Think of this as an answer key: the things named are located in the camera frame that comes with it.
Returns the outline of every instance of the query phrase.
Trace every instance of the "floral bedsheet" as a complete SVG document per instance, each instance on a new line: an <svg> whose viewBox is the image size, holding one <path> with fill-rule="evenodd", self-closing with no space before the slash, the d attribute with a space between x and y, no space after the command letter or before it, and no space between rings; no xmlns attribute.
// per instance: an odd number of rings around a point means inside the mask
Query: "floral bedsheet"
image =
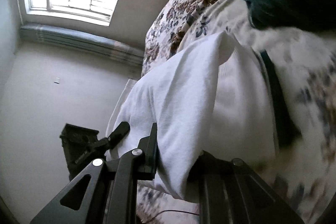
<svg viewBox="0 0 336 224"><path fill-rule="evenodd" d="M336 34L253 29L243 0L170 0L147 33L142 74L220 31L255 51L266 49L275 64L302 138L254 169L306 223L315 223L336 192ZM147 187L138 191L137 214L144 222L163 210L199 211L197 204ZM166 212L151 223L198 222L193 215Z"/></svg>

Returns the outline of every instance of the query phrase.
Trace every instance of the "floral pattern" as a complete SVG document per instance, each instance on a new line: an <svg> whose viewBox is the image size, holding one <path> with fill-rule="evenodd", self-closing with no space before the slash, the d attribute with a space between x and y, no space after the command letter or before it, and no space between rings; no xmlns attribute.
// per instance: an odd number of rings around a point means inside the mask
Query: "floral pattern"
<svg viewBox="0 0 336 224"><path fill-rule="evenodd" d="M233 35L255 51L266 49L302 138L272 162L253 167L301 216L315 223L336 192L336 34L319 36L296 28L253 29L243 0L170 0L149 29L142 75L197 39ZM139 187L143 222L162 210L197 213L197 204ZM195 216L164 213L152 223L199 223Z"/></svg>

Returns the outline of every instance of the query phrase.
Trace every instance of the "white garment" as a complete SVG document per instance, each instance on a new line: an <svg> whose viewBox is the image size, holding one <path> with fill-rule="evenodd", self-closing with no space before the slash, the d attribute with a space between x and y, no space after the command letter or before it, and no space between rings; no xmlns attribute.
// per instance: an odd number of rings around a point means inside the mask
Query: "white garment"
<svg viewBox="0 0 336 224"><path fill-rule="evenodd" d="M116 147L119 156L157 122L160 162L150 185L174 198L197 198L186 182L202 150L247 163L275 156L273 109L259 63L226 33L196 41L140 79L114 128L122 121L131 130Z"/></svg>

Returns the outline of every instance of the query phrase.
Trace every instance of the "black cable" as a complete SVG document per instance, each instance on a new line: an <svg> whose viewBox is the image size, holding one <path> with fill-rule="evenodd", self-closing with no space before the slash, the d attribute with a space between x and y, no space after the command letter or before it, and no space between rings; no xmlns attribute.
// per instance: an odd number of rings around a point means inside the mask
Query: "black cable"
<svg viewBox="0 0 336 224"><path fill-rule="evenodd" d="M190 215L195 215L195 216L199 216L199 214L196 213L191 213L191 212L186 212L186 211L179 211L179 210L164 210L162 212L159 212L156 216L154 216L153 218L151 218L149 221L145 222L144 224L148 224L150 222L152 222L158 215L164 213L164 212L178 212L178 213L185 213L185 214L190 214Z"/></svg>

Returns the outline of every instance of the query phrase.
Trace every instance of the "silver bolt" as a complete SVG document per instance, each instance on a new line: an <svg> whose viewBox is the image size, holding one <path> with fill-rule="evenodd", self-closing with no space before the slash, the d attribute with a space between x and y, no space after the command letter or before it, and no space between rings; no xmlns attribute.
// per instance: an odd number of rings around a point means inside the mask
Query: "silver bolt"
<svg viewBox="0 0 336 224"><path fill-rule="evenodd" d="M233 159L232 163L236 166L242 166L244 164L241 159Z"/></svg>
<svg viewBox="0 0 336 224"><path fill-rule="evenodd" d="M138 155L141 155L142 154L142 150L141 149L134 149L133 151L132 151L132 154L134 155L134 156L138 156Z"/></svg>
<svg viewBox="0 0 336 224"><path fill-rule="evenodd" d="M95 160L93 160L92 164L94 166L101 166L103 164L103 160L102 159L95 159Z"/></svg>

